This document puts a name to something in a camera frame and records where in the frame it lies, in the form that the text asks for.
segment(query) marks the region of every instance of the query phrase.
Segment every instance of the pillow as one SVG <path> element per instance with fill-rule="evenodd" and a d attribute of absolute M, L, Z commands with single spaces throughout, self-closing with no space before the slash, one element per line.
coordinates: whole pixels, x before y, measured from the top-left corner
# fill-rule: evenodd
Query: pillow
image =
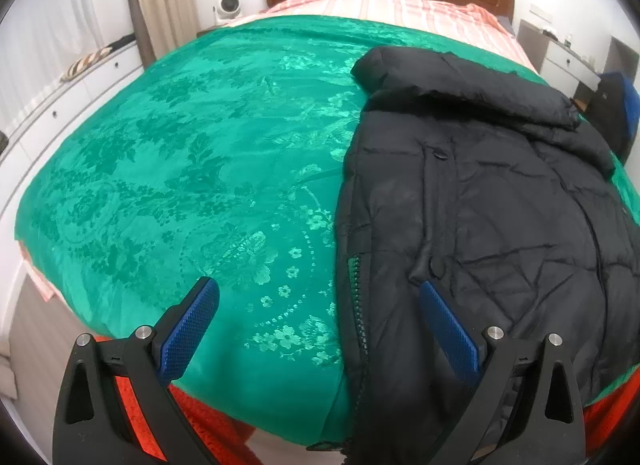
<path fill-rule="evenodd" d="M 504 28 L 507 32 L 515 37 L 516 33 L 513 31 L 511 20 L 507 16 L 496 16 L 496 19 L 498 19 L 498 23 L 502 25 L 502 28 Z"/>
<path fill-rule="evenodd" d="M 69 82 L 70 80 L 75 79 L 79 74 L 88 70 L 94 64 L 107 57 L 111 52 L 115 52 L 116 50 L 122 48 L 123 46 L 126 46 L 127 44 L 135 40 L 136 36 L 134 34 L 129 34 L 128 36 L 124 36 L 123 38 L 118 39 L 117 41 L 113 41 L 111 44 L 108 44 L 97 52 L 85 55 L 84 57 L 73 63 L 69 67 L 69 69 L 62 74 L 62 77 L 60 77 L 60 82 Z"/>
<path fill-rule="evenodd" d="M 60 82 L 69 82 L 75 79 L 79 74 L 91 68 L 94 64 L 107 57 L 113 49 L 110 46 L 105 46 L 97 52 L 85 55 L 81 59 L 73 63 L 65 73 L 60 77 Z"/>

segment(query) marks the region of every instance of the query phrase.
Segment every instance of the jacket hood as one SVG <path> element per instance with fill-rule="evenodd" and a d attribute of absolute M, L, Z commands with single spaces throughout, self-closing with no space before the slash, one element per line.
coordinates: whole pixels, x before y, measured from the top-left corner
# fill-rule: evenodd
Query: jacket hood
<path fill-rule="evenodd" d="M 515 73 L 401 46 L 370 50 L 351 73 L 370 95 L 366 110 L 431 115 L 445 106 L 462 112 L 457 118 L 491 122 L 572 153 L 605 178 L 614 169 L 606 141 L 567 97 Z"/>

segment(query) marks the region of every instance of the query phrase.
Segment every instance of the white camera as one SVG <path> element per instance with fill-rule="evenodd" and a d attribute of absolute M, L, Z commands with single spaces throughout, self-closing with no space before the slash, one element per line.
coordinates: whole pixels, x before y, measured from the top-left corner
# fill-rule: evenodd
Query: white camera
<path fill-rule="evenodd" d="M 230 21 L 240 16 L 240 0 L 220 0 L 218 2 L 218 22 Z"/>

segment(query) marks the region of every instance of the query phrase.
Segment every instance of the nightstand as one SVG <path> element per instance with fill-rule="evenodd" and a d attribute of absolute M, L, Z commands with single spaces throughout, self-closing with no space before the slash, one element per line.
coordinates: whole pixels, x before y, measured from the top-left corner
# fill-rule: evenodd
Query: nightstand
<path fill-rule="evenodd" d="M 574 97 L 580 83 L 593 92 L 598 89 L 600 78 L 591 66 L 531 23 L 520 22 L 518 42 L 540 76 L 567 97 Z"/>
<path fill-rule="evenodd" d="M 200 38 L 202 36 L 204 36 L 205 34 L 208 34 L 209 32 L 212 32 L 218 28 L 222 28 L 223 26 L 226 26 L 226 23 L 224 25 L 213 25 L 211 28 L 207 28 L 206 30 L 201 30 L 198 33 L 196 33 L 196 37 Z"/>

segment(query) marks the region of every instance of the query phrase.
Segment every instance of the striped cushion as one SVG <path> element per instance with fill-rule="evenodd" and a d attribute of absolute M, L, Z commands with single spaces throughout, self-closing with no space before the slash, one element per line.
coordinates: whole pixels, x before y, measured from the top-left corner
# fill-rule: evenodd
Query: striped cushion
<path fill-rule="evenodd" d="M 62 77 L 60 77 L 61 82 L 68 82 L 70 80 L 75 79 L 79 74 L 83 71 L 87 70 L 94 64 L 96 64 L 99 60 L 104 59 L 113 51 L 111 46 L 105 46 L 101 48 L 97 52 L 93 52 L 92 54 L 86 55 L 81 59 L 77 60 L 73 63 L 68 70 L 63 73 Z"/>

